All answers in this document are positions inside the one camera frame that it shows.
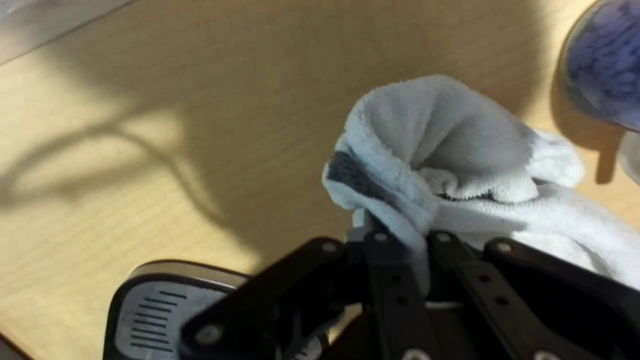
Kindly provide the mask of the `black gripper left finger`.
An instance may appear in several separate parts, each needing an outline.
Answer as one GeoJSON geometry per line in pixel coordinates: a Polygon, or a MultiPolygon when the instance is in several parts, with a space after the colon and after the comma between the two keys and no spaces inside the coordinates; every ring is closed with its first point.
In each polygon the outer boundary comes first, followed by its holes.
{"type": "Polygon", "coordinates": [[[193,317],[181,354],[298,354],[356,302],[360,255],[335,238],[313,238],[193,317]]]}

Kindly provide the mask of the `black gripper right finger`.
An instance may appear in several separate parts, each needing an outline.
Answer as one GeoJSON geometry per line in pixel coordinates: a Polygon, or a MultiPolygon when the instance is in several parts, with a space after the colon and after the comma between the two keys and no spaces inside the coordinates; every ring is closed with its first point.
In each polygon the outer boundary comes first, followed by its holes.
{"type": "Polygon", "coordinates": [[[513,238],[428,238],[445,360],[640,360],[640,292],[513,238]]]}

